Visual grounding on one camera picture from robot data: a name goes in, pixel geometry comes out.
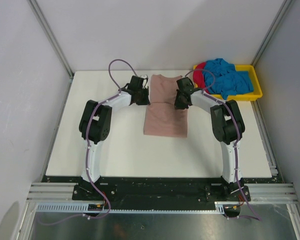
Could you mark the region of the aluminium frame rail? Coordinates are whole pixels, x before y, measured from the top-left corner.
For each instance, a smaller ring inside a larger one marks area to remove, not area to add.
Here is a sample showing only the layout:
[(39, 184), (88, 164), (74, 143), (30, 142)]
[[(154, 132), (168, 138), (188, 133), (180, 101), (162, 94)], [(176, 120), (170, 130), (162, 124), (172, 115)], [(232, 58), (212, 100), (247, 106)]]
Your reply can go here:
[(298, 203), (292, 183), (249, 183), (247, 184), (251, 203), (254, 204), (295, 204)]

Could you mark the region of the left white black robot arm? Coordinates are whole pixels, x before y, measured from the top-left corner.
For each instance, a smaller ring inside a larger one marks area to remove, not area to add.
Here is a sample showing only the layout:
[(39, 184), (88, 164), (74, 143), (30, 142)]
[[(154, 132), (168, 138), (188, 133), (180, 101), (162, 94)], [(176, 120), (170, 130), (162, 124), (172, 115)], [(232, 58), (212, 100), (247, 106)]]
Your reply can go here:
[(79, 123), (81, 137), (87, 142), (81, 177), (89, 182), (84, 186), (83, 194), (90, 200), (97, 199), (101, 193), (101, 188), (94, 183), (101, 176), (102, 146), (110, 133), (112, 114), (133, 104), (149, 105), (148, 80), (147, 75), (133, 75), (130, 82), (120, 88), (116, 94), (100, 102), (89, 100), (85, 105)]

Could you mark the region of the right aluminium corner post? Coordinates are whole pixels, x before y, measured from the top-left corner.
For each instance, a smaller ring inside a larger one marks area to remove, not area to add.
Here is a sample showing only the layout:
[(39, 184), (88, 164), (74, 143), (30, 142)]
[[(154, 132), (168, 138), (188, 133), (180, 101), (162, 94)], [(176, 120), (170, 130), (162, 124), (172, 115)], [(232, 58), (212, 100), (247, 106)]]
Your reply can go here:
[(282, 5), (280, 6), (277, 14), (275, 15), (261, 45), (259, 46), (259, 48), (251, 62), (251, 65), (253, 67), (255, 67), (258, 64), (260, 58), (262, 57), (263, 53), (269, 46), (272, 38), (275, 36), (281, 23), (283, 22), (284, 18), (286, 17), (286, 15), (288, 14), (290, 8), (293, 6), (294, 3), (295, 3), (295, 0), (284, 0), (282, 2)]

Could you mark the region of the yellow plastic bin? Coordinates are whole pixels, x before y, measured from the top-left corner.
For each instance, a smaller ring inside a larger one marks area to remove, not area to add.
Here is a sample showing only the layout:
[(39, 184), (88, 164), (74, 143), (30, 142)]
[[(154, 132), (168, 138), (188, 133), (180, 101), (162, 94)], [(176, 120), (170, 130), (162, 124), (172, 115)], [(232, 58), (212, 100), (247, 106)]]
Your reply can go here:
[[(252, 65), (235, 65), (235, 69), (237, 71), (247, 71), (250, 77), (250, 80), (252, 82), (254, 91), (251, 93), (246, 93), (246, 94), (238, 94), (238, 95), (231, 95), (229, 96), (226, 100), (236, 100), (236, 101), (255, 101), (263, 96), (255, 69)], [(223, 99), (221, 95), (219, 94), (211, 94), (207, 91), (208, 94), (219, 98)]]

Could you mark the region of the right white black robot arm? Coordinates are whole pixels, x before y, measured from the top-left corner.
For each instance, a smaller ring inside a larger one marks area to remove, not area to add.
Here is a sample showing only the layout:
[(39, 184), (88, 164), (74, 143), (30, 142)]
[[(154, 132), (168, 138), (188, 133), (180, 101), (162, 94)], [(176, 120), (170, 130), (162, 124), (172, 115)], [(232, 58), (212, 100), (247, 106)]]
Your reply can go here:
[(183, 77), (176, 83), (175, 109), (184, 110), (195, 106), (210, 114), (212, 132), (220, 142), (222, 151), (221, 178), (227, 183), (220, 188), (220, 194), (225, 200), (232, 201), (239, 194), (238, 187), (233, 183), (242, 178), (239, 147), (246, 130), (239, 105), (235, 100), (224, 101), (201, 88), (195, 88), (188, 77)]

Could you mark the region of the aluminium corner post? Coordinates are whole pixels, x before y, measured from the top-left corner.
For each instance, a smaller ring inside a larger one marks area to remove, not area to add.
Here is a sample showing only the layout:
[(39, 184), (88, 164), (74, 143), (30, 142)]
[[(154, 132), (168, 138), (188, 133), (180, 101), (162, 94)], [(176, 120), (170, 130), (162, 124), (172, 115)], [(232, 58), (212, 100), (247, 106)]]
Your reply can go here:
[(295, 0), (284, 0), (282, 2), (282, 5), (280, 6), (277, 14), (275, 15), (261, 45), (259, 46), (259, 48), (251, 62), (251, 65), (253, 67), (255, 67), (258, 64), (260, 58), (262, 57), (263, 53), (269, 46), (272, 38), (275, 36), (281, 23), (283, 22), (284, 18), (286, 17), (286, 15), (288, 14), (290, 8), (293, 6), (294, 3), (295, 3)]
[(53, 51), (55, 52), (57, 58), (59, 59), (62, 67), (66, 71), (67, 75), (70, 79), (73, 79), (74, 72), (72, 71), (69, 62), (66, 59), (66, 56), (47, 20), (47, 18), (44, 15), (43, 10), (41, 9), (39, 3), (37, 0), (27, 0), (27, 3), (29, 4), (35, 18), (37, 19), (37, 22), (41, 26), (47, 40), (49, 41)]

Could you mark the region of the blue t shirt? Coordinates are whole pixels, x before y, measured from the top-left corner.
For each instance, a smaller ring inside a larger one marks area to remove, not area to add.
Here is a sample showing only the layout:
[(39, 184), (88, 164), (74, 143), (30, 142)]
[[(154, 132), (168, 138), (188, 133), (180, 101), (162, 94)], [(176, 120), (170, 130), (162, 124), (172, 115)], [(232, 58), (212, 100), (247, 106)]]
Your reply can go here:
[(208, 60), (204, 80), (207, 91), (221, 95), (226, 100), (229, 96), (252, 93), (254, 87), (247, 71), (237, 71), (235, 65), (222, 58)]

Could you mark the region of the left aluminium corner post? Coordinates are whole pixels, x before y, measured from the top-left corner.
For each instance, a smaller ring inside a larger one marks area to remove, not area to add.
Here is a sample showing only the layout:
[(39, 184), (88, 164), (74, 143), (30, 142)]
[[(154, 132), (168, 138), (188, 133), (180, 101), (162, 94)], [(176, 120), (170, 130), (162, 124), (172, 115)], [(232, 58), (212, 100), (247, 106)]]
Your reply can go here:
[(53, 51), (55, 52), (57, 58), (59, 59), (62, 67), (66, 71), (67, 75), (70, 79), (73, 79), (74, 72), (72, 71), (69, 62), (66, 59), (66, 56), (47, 20), (47, 18), (44, 15), (43, 10), (41, 9), (39, 3), (37, 0), (27, 0), (27, 3), (29, 4), (35, 18), (37, 19), (37, 22), (41, 26), (47, 40), (49, 41)]

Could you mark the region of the red t shirt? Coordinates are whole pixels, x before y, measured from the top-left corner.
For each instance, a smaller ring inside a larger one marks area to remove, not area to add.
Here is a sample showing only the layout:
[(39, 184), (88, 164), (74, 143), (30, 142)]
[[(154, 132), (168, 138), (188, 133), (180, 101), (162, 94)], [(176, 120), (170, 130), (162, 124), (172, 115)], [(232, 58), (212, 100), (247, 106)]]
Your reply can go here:
[(206, 87), (205, 77), (204, 77), (205, 71), (203, 71), (206, 64), (207, 64), (206, 62), (202, 62), (193, 67), (193, 69), (195, 70), (192, 73), (193, 82), (197, 85), (198, 88), (201, 88), (201, 89), (204, 89)]

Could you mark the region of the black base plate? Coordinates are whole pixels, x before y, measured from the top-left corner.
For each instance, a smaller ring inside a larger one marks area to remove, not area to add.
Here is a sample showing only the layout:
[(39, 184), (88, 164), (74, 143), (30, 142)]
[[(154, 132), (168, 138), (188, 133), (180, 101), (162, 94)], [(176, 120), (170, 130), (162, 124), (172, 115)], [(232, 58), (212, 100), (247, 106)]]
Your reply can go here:
[(242, 200), (249, 198), (243, 180), (227, 183), (223, 178), (189, 177), (105, 177), (96, 181), (80, 178), (73, 189), (74, 200), (119, 201), (127, 196), (199, 197), (212, 200)]

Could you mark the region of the pink t shirt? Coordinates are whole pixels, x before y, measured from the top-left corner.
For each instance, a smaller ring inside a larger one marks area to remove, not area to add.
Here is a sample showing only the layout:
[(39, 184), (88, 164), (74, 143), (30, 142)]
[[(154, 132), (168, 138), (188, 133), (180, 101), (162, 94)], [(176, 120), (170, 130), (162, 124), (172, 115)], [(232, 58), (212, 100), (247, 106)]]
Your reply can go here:
[(146, 107), (143, 133), (148, 136), (186, 138), (188, 110), (175, 109), (177, 81), (182, 77), (153, 74), (150, 79), (150, 104)]

